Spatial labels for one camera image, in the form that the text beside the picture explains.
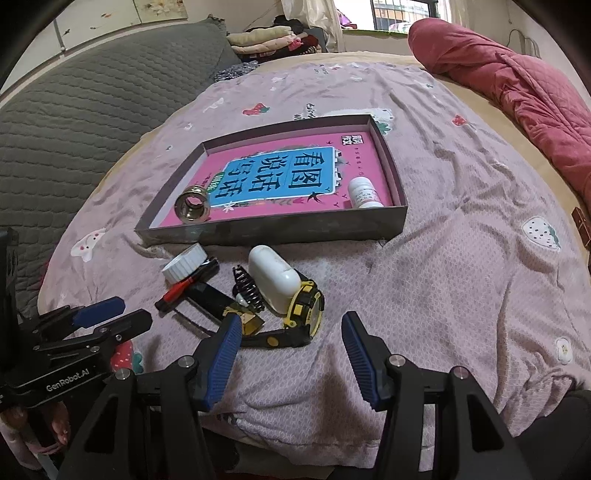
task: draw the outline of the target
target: finger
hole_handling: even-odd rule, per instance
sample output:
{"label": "finger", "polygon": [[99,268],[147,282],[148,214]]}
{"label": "finger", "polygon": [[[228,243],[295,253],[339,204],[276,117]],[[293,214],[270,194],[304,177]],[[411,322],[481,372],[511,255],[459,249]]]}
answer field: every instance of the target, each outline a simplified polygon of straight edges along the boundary
{"label": "finger", "polygon": [[58,442],[67,445],[70,439],[70,419],[63,402],[56,403],[53,407],[51,428],[56,433]]}
{"label": "finger", "polygon": [[27,424],[27,411],[21,407],[9,408],[2,413],[2,419],[9,427],[21,430]]}

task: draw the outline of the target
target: clothing pile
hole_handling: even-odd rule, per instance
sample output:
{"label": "clothing pile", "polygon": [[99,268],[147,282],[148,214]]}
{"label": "clothing pile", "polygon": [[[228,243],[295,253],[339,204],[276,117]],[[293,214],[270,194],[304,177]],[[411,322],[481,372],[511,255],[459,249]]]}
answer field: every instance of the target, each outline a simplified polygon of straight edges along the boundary
{"label": "clothing pile", "polygon": [[213,83],[221,82],[222,80],[232,80],[252,72],[258,67],[259,63],[256,60],[247,61],[238,65],[232,65],[228,69],[220,70],[213,77]]}
{"label": "clothing pile", "polygon": [[253,28],[244,33],[227,36],[232,49],[242,61],[259,63],[294,55],[320,53],[318,39],[304,31],[299,20],[287,20],[285,15],[276,17],[268,28]]}

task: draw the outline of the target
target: metal nut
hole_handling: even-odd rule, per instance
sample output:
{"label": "metal nut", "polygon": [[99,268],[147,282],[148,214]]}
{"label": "metal nut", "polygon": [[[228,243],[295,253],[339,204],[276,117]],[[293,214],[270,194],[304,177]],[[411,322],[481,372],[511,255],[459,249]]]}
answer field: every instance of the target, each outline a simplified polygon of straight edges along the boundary
{"label": "metal nut", "polygon": [[174,213],[185,224],[204,222],[209,212],[209,194],[206,188],[199,185],[187,187],[174,202]]}
{"label": "metal nut", "polygon": [[470,377],[470,371],[466,367],[454,367],[452,372],[460,380],[465,380]]}
{"label": "metal nut", "polygon": [[129,368],[120,368],[115,372],[115,378],[117,380],[125,380],[129,378],[131,375],[131,370]]}
{"label": "metal nut", "polygon": [[178,359],[178,365],[183,368],[192,367],[195,359],[191,355],[185,355]]}
{"label": "metal nut", "polygon": [[393,367],[401,367],[406,363],[406,359],[402,355],[395,353],[394,355],[390,355],[388,362],[390,362],[390,365]]}

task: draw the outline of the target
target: metal screw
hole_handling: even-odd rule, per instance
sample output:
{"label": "metal screw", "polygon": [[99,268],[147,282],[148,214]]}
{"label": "metal screw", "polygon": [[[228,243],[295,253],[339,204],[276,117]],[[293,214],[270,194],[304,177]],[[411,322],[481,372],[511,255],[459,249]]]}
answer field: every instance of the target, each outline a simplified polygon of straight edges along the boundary
{"label": "metal screw", "polygon": [[394,355],[390,355],[388,362],[394,367],[401,367],[406,363],[406,359],[402,355],[395,353]]}
{"label": "metal screw", "polygon": [[129,378],[131,375],[131,370],[129,368],[120,368],[115,372],[115,378],[117,380],[125,380]]}
{"label": "metal screw", "polygon": [[454,367],[452,371],[453,374],[460,380],[464,380],[470,377],[470,372],[466,367]]}
{"label": "metal screw", "polygon": [[192,367],[195,359],[191,355],[185,355],[178,359],[178,365],[183,368]]}

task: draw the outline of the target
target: watch face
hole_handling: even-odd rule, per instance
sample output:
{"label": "watch face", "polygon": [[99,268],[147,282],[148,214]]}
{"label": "watch face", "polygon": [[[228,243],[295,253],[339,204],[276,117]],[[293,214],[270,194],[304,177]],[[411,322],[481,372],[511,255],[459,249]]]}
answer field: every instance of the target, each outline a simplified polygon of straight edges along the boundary
{"label": "watch face", "polygon": [[322,320],[322,312],[320,311],[320,296],[314,300],[314,305],[308,314],[308,320],[306,325],[310,325],[310,336],[313,337],[316,334],[316,330],[320,326]]}

